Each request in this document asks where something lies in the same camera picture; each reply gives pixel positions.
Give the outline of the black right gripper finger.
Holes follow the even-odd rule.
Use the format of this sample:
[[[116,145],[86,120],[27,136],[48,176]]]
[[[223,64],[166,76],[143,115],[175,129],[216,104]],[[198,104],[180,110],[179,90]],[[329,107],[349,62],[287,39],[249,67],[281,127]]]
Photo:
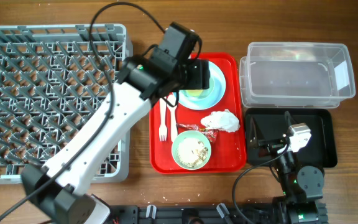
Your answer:
[[[259,146],[259,136],[260,130],[259,127],[254,119],[251,117],[250,119],[250,145],[251,146]]]
[[[287,130],[287,133],[290,132],[290,127],[295,123],[295,120],[292,118],[291,114],[289,111],[286,111],[284,113],[284,117],[285,117],[285,122],[288,126],[288,130]]]

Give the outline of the white napkin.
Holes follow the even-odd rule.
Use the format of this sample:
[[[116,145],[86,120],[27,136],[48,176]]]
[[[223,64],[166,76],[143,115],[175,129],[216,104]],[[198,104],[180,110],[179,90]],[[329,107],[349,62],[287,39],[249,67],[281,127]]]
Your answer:
[[[228,109],[213,111],[210,115],[201,119],[201,124],[206,129],[213,129],[233,133],[239,130],[240,121]]]

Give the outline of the red snack wrapper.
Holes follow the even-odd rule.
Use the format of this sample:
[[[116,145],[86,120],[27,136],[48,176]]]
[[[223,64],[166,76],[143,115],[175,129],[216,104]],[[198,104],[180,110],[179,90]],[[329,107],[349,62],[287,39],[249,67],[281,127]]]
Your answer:
[[[210,143],[214,143],[217,140],[218,130],[202,128],[196,124],[177,124],[178,128],[182,128],[187,131],[198,131],[205,135]]]

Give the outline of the green bowl with rice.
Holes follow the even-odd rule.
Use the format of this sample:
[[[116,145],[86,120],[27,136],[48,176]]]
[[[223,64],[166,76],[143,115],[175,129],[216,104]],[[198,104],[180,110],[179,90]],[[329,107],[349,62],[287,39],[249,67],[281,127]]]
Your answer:
[[[212,155],[211,143],[199,131],[184,131],[172,142],[172,157],[185,170],[204,167]]]

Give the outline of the yellow plastic cup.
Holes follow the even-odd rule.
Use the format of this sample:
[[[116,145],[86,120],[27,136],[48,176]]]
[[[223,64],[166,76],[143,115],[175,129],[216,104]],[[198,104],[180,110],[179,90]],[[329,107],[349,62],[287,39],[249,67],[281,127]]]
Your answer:
[[[198,98],[202,95],[204,90],[186,90],[185,92],[189,97]]]

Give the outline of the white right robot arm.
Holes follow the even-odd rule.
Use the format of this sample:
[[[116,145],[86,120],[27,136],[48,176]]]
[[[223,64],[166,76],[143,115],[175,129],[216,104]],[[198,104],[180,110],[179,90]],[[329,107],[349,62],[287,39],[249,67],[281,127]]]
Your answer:
[[[276,139],[265,139],[255,118],[250,119],[249,146],[259,157],[268,157],[262,165],[276,170],[283,196],[272,200],[272,223],[322,223],[317,201],[323,197],[324,170],[299,162],[297,153],[311,139],[311,129],[296,123],[288,111],[284,114],[288,129]]]

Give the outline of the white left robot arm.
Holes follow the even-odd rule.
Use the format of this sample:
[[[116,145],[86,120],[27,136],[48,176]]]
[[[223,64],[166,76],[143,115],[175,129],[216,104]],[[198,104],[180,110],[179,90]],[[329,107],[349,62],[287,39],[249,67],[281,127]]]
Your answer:
[[[191,58],[199,35],[174,22],[160,44],[125,59],[110,93],[75,137],[42,166],[21,174],[30,202],[54,223],[106,223],[111,210],[88,195],[109,153],[152,107],[180,90],[206,89],[208,63]]]

